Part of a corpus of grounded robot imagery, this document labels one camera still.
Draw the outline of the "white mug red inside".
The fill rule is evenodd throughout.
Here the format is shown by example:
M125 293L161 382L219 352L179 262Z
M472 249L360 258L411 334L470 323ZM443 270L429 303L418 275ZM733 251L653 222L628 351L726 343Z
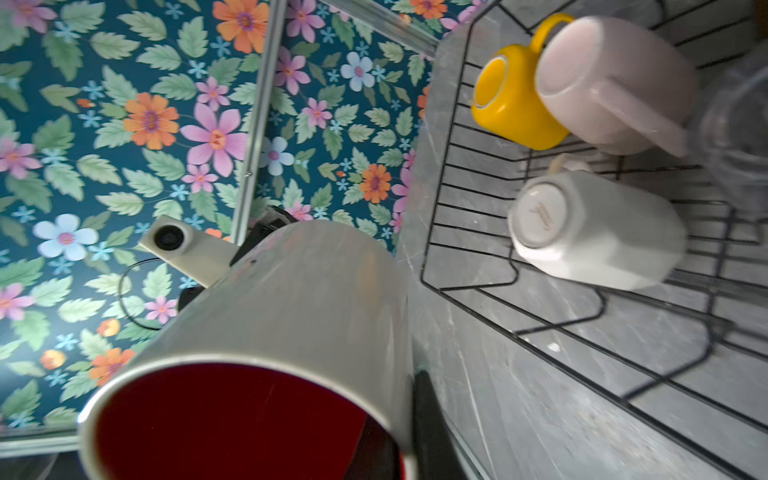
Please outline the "white mug red inside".
M278 228L78 416L92 479L414 479L406 288L332 221Z

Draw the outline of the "black wire dish rack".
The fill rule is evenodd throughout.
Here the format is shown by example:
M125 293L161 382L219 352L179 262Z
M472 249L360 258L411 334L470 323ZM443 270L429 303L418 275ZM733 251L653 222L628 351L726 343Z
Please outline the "black wire dish rack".
M490 479L767 475L755 1L492 1L418 151L415 347Z

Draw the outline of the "yellow mug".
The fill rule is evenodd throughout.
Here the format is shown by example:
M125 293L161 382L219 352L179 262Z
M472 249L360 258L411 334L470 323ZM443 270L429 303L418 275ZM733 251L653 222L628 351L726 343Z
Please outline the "yellow mug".
M554 148L566 139L569 131L542 103L534 77L550 33L573 21L570 15L553 14L528 45L508 45L483 66L471 101L473 119L480 127L537 151Z

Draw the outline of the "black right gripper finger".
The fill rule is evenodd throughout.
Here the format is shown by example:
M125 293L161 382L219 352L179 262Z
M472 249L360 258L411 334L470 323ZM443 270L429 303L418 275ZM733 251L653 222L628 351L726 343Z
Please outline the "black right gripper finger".
M427 371L418 372L414 378L412 424L418 478L466 479Z

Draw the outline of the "clear glass cup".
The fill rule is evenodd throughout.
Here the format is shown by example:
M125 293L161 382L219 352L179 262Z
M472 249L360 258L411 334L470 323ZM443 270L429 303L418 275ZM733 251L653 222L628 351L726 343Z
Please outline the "clear glass cup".
M733 207L747 217L767 217L766 42L707 87L689 147Z

